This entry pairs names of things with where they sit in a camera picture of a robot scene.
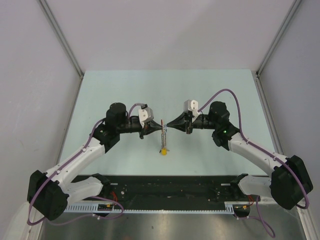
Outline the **aluminium corner post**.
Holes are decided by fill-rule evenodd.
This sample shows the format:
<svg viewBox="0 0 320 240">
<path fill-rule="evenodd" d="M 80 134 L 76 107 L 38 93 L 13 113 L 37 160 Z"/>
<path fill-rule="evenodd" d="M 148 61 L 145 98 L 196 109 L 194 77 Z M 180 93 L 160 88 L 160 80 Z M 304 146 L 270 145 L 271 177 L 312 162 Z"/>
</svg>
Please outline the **aluminium corner post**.
<svg viewBox="0 0 320 240">
<path fill-rule="evenodd" d="M 277 30 L 269 48 L 267 49 L 261 63 L 259 64 L 257 70 L 255 71 L 255 75 L 259 78 L 261 74 L 263 73 L 267 63 L 271 59 L 272 55 L 274 54 L 277 46 L 281 42 L 282 38 L 284 37 L 286 31 L 288 30 L 291 22 L 295 18 L 295 15 L 299 11 L 302 3 L 304 0 L 294 0 L 293 3 L 291 4 L 287 14 L 285 15 L 279 29 Z"/>
<path fill-rule="evenodd" d="M 65 55 L 69 59 L 72 67 L 76 71 L 79 78 L 82 80 L 84 77 L 84 71 L 80 67 L 80 64 L 65 36 L 63 33 L 63 30 L 61 29 L 60 24 L 58 23 L 55 14 L 53 13 L 49 3 L 47 0 L 37 0 L 36 1 L 38 5 L 40 6 L 45 18 L 47 19 L 53 33 L 55 34 L 58 42 L 60 43 Z"/>
</svg>

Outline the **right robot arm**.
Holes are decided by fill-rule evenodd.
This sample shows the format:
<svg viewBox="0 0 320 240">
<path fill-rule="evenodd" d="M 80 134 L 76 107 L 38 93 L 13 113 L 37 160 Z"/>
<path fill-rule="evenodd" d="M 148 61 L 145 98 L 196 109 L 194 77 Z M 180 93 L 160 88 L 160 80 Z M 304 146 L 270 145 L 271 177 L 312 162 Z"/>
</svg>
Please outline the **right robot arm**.
<svg viewBox="0 0 320 240">
<path fill-rule="evenodd" d="M 272 198 L 286 210 L 296 207 L 301 200 L 313 190 L 313 184 L 303 160 L 294 155 L 269 152 L 246 138 L 241 130 L 229 120 L 230 113 L 224 102 L 214 101 L 210 104 L 208 114 L 198 112 L 198 103 L 187 100 L 184 111 L 167 127 L 191 134 L 194 129 L 212 130 L 211 135 L 217 147 L 238 154 L 266 175 L 239 175 L 230 188 L 231 196 L 242 201 L 248 195 Z"/>
</svg>

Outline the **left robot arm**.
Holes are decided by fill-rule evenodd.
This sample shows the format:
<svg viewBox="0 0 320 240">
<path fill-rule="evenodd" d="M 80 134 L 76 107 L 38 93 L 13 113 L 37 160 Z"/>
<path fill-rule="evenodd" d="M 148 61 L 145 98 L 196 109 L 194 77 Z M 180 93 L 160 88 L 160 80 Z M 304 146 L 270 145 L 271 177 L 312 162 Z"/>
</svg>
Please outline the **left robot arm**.
<svg viewBox="0 0 320 240">
<path fill-rule="evenodd" d="M 82 181 L 73 180 L 94 160 L 111 150 L 122 134 L 138 133 L 143 139 L 162 129 L 154 121 L 152 109 L 144 103 L 140 107 L 137 115 L 130 116 L 125 104 L 111 104 L 105 117 L 93 126 L 88 140 L 73 155 L 45 172 L 36 170 L 29 179 L 29 209 L 36 209 L 44 219 L 52 221 L 73 203 L 93 197 L 107 199 L 111 182 L 105 176 L 95 173 Z"/>
</svg>

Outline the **red handled metal key holder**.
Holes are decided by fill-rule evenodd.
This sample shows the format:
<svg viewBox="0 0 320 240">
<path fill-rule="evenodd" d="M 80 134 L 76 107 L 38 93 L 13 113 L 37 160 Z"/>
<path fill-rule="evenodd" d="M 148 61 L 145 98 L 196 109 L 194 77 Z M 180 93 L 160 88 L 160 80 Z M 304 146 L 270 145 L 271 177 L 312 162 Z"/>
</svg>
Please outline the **red handled metal key holder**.
<svg viewBox="0 0 320 240">
<path fill-rule="evenodd" d="M 167 148 L 167 132 L 164 130 L 164 120 L 160 120 L 161 124 L 161 148 Z"/>
</svg>

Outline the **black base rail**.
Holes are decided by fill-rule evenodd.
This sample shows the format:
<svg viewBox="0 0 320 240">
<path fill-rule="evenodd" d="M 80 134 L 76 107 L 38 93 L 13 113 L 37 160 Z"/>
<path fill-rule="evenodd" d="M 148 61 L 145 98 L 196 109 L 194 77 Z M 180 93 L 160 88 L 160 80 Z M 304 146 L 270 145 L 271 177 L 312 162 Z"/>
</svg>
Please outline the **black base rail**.
<svg viewBox="0 0 320 240">
<path fill-rule="evenodd" d="M 107 175 L 109 186 L 99 197 L 119 202 L 125 210 L 213 211 L 227 202 L 250 206 L 251 196 L 233 183 L 235 175 L 165 176 Z"/>
</svg>

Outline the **right aluminium corner post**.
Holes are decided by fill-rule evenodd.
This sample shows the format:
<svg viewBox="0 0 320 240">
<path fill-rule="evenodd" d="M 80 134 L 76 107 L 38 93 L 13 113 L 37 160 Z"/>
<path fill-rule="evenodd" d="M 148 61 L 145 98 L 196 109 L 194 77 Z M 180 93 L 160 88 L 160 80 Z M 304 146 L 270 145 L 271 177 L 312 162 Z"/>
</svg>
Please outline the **right aluminium corner post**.
<svg viewBox="0 0 320 240">
<path fill-rule="evenodd" d="M 257 70 L 255 71 L 255 75 L 259 78 L 261 74 L 263 73 L 267 63 L 271 59 L 272 55 L 274 54 L 277 46 L 281 42 L 282 38 L 284 37 L 286 31 L 288 30 L 291 22 L 295 18 L 295 15 L 299 11 L 302 3 L 304 0 L 294 0 L 293 3 L 291 4 L 287 14 L 285 15 L 279 29 L 277 30 L 269 48 L 267 49 L 261 63 L 259 64 Z"/>
</svg>

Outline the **left aluminium corner post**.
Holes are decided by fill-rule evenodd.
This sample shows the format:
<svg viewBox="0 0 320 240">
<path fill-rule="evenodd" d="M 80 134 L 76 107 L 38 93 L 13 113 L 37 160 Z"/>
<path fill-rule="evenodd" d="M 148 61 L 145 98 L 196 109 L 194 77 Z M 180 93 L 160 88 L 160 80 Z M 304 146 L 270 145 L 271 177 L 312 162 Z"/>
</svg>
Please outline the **left aluminium corner post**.
<svg viewBox="0 0 320 240">
<path fill-rule="evenodd" d="M 80 64 L 65 36 L 63 33 L 63 30 L 61 29 L 60 24 L 58 23 L 55 14 L 53 13 L 49 3 L 47 0 L 37 0 L 36 1 L 38 5 L 40 6 L 45 18 L 47 19 L 53 33 L 55 34 L 58 42 L 60 43 L 65 55 L 69 59 L 72 67 L 76 71 L 79 78 L 82 80 L 84 77 L 84 71 L 80 67 Z"/>
</svg>

